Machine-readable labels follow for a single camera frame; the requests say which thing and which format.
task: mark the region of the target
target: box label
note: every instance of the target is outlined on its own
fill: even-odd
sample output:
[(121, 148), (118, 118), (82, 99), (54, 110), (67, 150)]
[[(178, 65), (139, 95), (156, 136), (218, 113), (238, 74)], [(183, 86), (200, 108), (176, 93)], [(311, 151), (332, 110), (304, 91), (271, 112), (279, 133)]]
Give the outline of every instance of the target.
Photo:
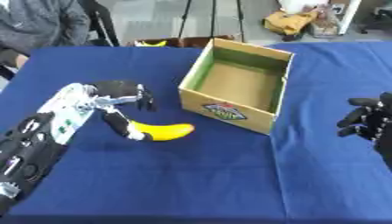
[(248, 119), (238, 109), (227, 103), (205, 104), (203, 108), (214, 113), (221, 120), (246, 120)]

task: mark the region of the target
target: yellow banana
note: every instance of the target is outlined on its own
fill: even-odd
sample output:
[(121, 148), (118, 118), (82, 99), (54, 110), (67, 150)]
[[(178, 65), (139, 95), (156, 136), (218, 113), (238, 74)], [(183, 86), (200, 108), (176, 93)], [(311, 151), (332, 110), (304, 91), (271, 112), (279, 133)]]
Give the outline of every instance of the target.
[(152, 137), (152, 141), (169, 141), (184, 137), (194, 131), (193, 125), (189, 123), (173, 125), (149, 125), (135, 121), (129, 122), (135, 127), (136, 130), (149, 134)]
[(149, 44), (149, 43), (146, 43), (145, 41), (142, 41), (142, 42), (135, 41), (135, 46), (166, 46), (166, 44), (167, 44), (166, 40), (161, 41), (157, 44)]

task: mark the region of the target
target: open cardboard box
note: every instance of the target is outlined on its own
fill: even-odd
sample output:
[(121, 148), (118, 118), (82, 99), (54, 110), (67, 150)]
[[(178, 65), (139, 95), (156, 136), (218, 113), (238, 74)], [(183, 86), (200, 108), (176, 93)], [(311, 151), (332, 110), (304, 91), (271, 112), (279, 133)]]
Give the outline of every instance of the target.
[(212, 39), (179, 86), (187, 110), (269, 134), (294, 54)]

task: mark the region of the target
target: robotic hand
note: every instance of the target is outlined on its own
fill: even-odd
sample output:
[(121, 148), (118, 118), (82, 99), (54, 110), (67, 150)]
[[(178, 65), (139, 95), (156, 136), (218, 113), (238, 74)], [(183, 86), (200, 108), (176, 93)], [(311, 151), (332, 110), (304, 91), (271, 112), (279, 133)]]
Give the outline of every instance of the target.
[(131, 102), (155, 110), (151, 92), (130, 80), (69, 84), (0, 137), (0, 216), (32, 193), (97, 109), (116, 133), (137, 141), (167, 141), (193, 131), (191, 124), (153, 126), (132, 121), (115, 108)]
[(383, 93), (380, 99), (353, 98), (348, 102), (358, 108), (338, 122), (339, 136), (357, 134), (373, 141), (375, 150), (392, 169), (392, 94)]

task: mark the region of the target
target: blue tablecloth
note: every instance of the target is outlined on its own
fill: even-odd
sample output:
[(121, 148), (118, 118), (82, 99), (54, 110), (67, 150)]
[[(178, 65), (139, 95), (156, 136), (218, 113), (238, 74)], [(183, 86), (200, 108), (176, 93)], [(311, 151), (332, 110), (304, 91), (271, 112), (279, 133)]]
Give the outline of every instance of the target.
[(227, 221), (392, 220), (392, 176), (371, 143), (338, 138), (349, 97), (392, 89), (391, 43), (286, 44), (297, 53), (271, 137), (180, 108), (177, 85), (198, 49), (48, 48), (1, 93), (0, 130), (70, 82), (132, 79), (158, 112), (143, 123), (193, 123), (190, 136), (139, 143), (95, 114), (18, 215), (150, 216)]

